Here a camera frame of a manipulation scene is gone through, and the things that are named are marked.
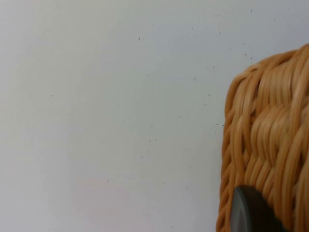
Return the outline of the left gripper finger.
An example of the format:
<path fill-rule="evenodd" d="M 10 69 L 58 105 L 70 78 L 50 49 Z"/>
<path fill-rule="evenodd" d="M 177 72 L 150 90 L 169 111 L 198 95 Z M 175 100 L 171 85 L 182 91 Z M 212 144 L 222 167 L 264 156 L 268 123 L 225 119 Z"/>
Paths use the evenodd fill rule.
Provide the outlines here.
<path fill-rule="evenodd" d="M 233 192 L 230 230 L 232 232 L 285 232 L 262 194 L 252 186 L 237 186 Z"/>

